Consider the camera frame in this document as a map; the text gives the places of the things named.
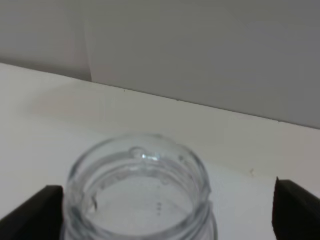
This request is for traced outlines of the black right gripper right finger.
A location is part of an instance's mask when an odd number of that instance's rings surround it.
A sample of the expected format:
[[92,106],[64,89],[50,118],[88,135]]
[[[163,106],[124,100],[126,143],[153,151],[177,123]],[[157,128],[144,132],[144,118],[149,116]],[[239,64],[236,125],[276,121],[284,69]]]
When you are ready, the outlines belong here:
[[272,227],[277,240],[318,240],[320,199],[291,180],[277,179]]

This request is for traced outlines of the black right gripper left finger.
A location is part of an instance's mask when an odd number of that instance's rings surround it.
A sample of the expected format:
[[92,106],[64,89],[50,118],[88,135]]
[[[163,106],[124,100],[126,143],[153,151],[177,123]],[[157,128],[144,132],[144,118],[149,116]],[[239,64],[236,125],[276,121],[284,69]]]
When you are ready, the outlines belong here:
[[48,185],[0,220],[2,240],[58,240],[63,225],[63,187]]

